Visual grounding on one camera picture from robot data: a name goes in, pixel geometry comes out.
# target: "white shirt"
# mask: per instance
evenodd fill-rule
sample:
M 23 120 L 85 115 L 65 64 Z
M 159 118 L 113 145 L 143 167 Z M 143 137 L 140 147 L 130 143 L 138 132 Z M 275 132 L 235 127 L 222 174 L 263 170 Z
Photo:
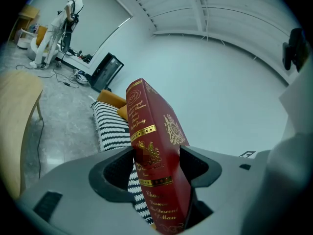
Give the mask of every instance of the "white shirt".
M 71 11 L 73 13 L 78 13 L 83 8 L 83 0 L 74 0 L 75 1 L 75 11 L 73 11 L 73 1 L 68 0 L 67 5 L 71 5 Z M 67 12 L 63 10 L 53 21 L 52 25 L 59 28 L 64 23 L 65 19 L 67 18 Z

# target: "book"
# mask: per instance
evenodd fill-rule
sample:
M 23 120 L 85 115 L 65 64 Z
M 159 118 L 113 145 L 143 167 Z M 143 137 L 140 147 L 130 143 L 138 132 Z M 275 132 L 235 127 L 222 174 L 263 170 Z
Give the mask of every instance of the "book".
M 184 230 L 191 187 L 179 165 L 189 145 L 172 107 L 144 79 L 126 90 L 135 165 L 147 208 L 162 234 Z

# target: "wooden table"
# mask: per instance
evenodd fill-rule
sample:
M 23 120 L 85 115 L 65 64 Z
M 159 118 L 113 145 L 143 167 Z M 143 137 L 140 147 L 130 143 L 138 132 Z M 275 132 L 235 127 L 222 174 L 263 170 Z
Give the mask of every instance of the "wooden table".
M 27 126 L 43 91 L 40 78 L 25 71 L 0 77 L 0 176 L 13 199 L 25 189 L 24 146 Z

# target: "person in white clothes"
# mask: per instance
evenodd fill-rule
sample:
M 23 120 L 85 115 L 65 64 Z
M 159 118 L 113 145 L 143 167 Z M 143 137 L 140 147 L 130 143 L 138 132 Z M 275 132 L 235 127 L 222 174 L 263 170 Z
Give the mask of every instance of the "person in white clothes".
M 79 11 L 82 10 L 83 6 L 83 0 L 68 0 L 64 10 L 49 25 L 48 30 L 45 33 L 44 39 L 38 47 L 35 60 L 29 63 L 32 68 L 37 69 L 38 67 L 41 67 L 43 53 L 47 44 L 49 44 L 49 52 L 47 57 L 45 58 L 44 67 L 47 68 L 49 66 L 52 56 L 54 55 L 54 50 L 56 49 L 58 41 L 60 40 L 64 32 L 63 26 L 65 21 L 68 20 L 69 22 L 72 22 L 73 19 L 71 18 L 71 13 L 77 14 Z

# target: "black and white striped blanket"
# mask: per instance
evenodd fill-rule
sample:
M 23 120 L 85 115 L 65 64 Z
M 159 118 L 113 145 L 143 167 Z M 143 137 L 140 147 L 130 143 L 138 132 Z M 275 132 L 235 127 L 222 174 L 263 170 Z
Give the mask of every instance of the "black and white striped blanket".
M 131 146 L 128 122 L 116 112 L 118 108 L 106 103 L 95 102 L 93 110 L 99 136 L 100 152 Z M 146 201 L 143 198 L 134 161 L 128 182 L 128 192 L 131 192 L 135 197 L 136 211 L 149 224 L 153 224 Z

